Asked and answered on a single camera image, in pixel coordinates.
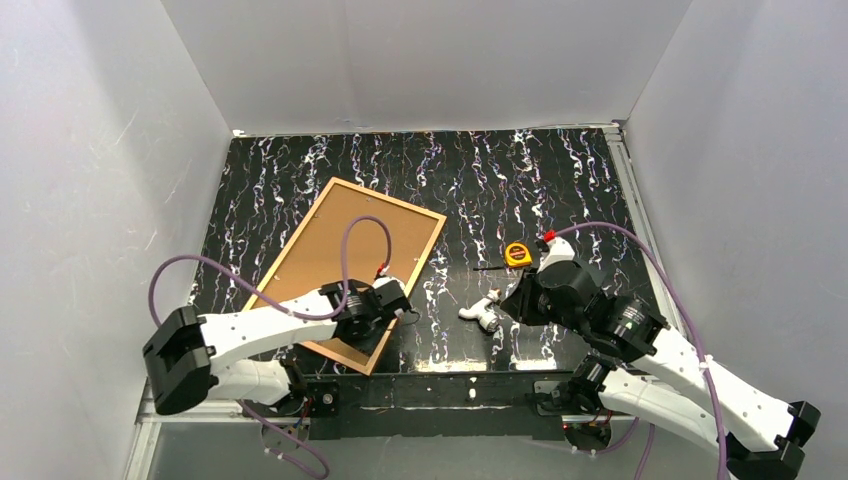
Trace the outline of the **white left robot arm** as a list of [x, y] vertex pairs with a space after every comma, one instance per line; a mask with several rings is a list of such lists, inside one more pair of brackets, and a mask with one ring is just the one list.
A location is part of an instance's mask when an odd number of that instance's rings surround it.
[[305, 393], [303, 376], [281, 361], [256, 355], [307, 341], [363, 336], [411, 311], [404, 285], [384, 277], [374, 285], [340, 282], [278, 306], [229, 314], [174, 310], [142, 349], [155, 411], [174, 415], [207, 399], [275, 406]]

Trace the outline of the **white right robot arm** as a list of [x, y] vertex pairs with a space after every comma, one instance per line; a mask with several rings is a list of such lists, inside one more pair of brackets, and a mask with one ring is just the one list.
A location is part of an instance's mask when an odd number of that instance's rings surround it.
[[795, 479], [821, 418], [805, 401], [787, 403], [708, 358], [646, 303], [609, 296], [576, 261], [523, 272], [499, 303], [513, 320], [557, 324], [591, 352], [547, 405], [630, 414], [715, 453], [735, 479]]

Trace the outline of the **wooden picture frame with photo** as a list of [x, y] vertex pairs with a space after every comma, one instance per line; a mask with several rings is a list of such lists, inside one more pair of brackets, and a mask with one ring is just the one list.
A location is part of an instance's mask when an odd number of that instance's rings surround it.
[[386, 257], [383, 229], [372, 221], [353, 227], [346, 264], [355, 280], [374, 280], [378, 267], [406, 284], [409, 294], [439, 239], [446, 216], [424, 207], [370, 190], [337, 177], [331, 178], [266, 270], [258, 289], [274, 300], [299, 297], [341, 279], [341, 244], [350, 222], [370, 215], [388, 227], [391, 257]]

